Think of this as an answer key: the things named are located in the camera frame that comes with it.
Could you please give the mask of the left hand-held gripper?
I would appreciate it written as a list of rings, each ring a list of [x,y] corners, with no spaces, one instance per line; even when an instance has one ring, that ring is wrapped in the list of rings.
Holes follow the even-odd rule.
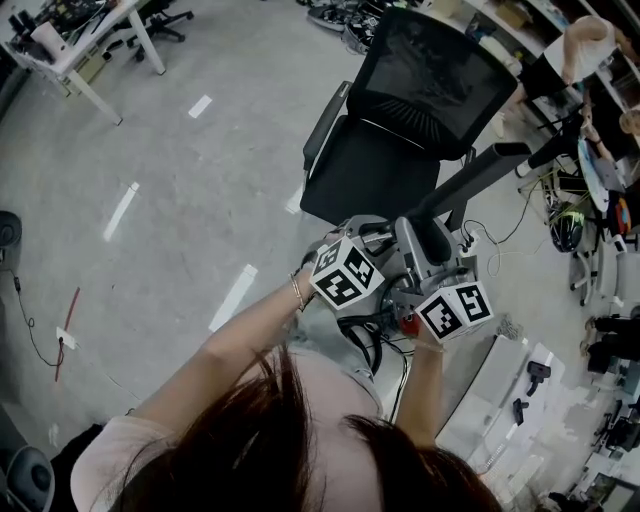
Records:
[[[373,263],[386,262],[397,243],[395,237],[393,244],[364,247],[360,238],[360,250],[350,238],[380,235],[387,231],[387,219],[377,215],[355,215],[327,233],[328,240],[344,237],[319,253],[310,284],[335,310],[369,297],[384,282],[383,275]]]

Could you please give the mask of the black vacuum nozzle attachment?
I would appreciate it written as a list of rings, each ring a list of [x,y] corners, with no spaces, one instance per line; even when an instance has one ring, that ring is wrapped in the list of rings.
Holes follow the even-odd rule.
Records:
[[[452,235],[462,227],[467,203],[531,156],[523,142],[495,143],[431,191],[408,214],[421,249],[431,265],[441,265],[457,245]]]

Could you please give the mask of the person's left forearm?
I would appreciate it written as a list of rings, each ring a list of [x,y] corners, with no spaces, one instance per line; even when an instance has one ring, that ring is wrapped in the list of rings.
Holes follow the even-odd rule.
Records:
[[[175,433],[186,430],[277,343],[284,326],[312,295],[304,268],[276,291],[213,333],[155,393],[130,414]]]

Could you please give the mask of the black mesh office chair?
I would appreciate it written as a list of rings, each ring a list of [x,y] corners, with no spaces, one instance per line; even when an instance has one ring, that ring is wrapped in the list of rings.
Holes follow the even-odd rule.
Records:
[[[473,154],[516,85],[462,32],[387,8],[355,80],[337,88],[303,147],[302,211],[334,225],[404,214],[435,188],[442,162]]]

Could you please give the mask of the person's light blue jeans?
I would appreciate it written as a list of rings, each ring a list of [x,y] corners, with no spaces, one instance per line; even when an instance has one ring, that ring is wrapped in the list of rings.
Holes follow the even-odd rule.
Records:
[[[383,415],[370,364],[363,351],[342,334],[333,310],[322,300],[312,299],[302,312],[295,314],[286,340],[295,350],[315,352],[336,363],[373,400],[375,414]]]

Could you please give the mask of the black green helmet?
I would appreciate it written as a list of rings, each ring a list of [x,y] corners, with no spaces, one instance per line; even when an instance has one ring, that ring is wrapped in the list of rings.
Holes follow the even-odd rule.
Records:
[[[573,203],[560,202],[550,212],[552,243],[561,253],[572,253],[578,248],[584,226],[585,215]]]

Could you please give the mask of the person's pink shirt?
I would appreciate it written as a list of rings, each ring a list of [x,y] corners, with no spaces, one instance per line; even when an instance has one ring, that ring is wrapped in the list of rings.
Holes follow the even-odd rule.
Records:
[[[375,390],[310,350],[294,349],[313,427],[311,490],[325,490],[327,512],[380,512],[377,471],[365,444],[343,422],[350,415],[379,412]],[[125,476],[163,454],[177,435],[156,422],[134,416],[112,418],[75,462],[70,477],[73,504],[79,512],[107,512]]]

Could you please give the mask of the white worktable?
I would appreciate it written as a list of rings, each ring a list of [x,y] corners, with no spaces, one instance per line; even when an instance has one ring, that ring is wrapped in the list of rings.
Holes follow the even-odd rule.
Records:
[[[586,371],[578,333],[513,341],[488,336],[451,355],[445,371],[445,422],[438,443],[480,473],[507,512],[533,512],[551,492],[583,498],[607,475],[640,486],[640,448],[610,452],[596,432],[618,400],[612,376]],[[551,368],[532,397],[529,361]],[[517,426],[512,403],[529,403]]]

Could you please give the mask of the large black brush head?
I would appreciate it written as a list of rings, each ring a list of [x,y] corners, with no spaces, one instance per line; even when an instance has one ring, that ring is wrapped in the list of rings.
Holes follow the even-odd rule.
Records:
[[[551,368],[535,361],[529,361],[526,371],[530,377],[530,387],[526,392],[526,396],[532,397],[538,386],[551,376]]]

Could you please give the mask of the small round table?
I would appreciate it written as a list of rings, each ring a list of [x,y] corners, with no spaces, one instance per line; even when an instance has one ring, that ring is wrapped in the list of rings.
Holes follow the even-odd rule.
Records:
[[[615,163],[597,157],[584,137],[578,139],[577,154],[583,180],[592,202],[597,210],[606,213],[610,192],[622,193],[625,190],[620,169]]]

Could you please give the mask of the white office chair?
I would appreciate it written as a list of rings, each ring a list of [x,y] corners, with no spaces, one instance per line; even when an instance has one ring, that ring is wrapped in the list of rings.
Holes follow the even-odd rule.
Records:
[[[578,271],[569,285],[580,294],[580,305],[604,301],[617,308],[640,305],[640,233],[634,243],[612,236],[602,223],[590,221],[572,253]]]

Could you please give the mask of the pile of black equipment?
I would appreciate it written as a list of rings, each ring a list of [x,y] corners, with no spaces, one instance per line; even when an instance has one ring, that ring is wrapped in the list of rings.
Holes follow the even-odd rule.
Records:
[[[297,0],[307,18],[338,34],[354,53],[366,54],[388,4],[383,0]]]

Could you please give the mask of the black swivel office chair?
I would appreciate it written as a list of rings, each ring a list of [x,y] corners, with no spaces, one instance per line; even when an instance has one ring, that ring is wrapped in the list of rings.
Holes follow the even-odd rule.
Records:
[[[171,28],[170,25],[181,20],[192,20],[194,13],[191,10],[187,10],[177,14],[168,14],[167,10],[176,1],[137,0],[136,8],[149,37],[161,34],[173,37],[179,43],[185,41],[186,36]]]

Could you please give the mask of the white office desk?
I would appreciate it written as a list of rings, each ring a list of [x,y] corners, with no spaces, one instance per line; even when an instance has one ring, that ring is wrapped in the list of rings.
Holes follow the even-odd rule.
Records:
[[[53,77],[56,79],[68,79],[113,124],[119,126],[122,123],[122,117],[77,73],[76,66],[116,24],[127,18],[156,73],[163,75],[166,72],[166,68],[143,25],[136,8],[137,3],[138,0],[119,0],[118,4],[96,25],[93,31],[86,30],[77,42],[69,50],[66,50],[60,58],[57,58],[53,64],[16,53],[7,45],[5,47],[19,65],[23,67],[32,65],[35,69],[44,72],[49,79]]]

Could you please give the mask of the grey rounded machine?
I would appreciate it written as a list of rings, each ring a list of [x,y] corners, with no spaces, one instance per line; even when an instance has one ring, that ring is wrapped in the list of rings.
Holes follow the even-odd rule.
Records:
[[[11,459],[6,485],[8,500],[18,512],[50,512],[55,494],[55,475],[39,449],[23,446]]]

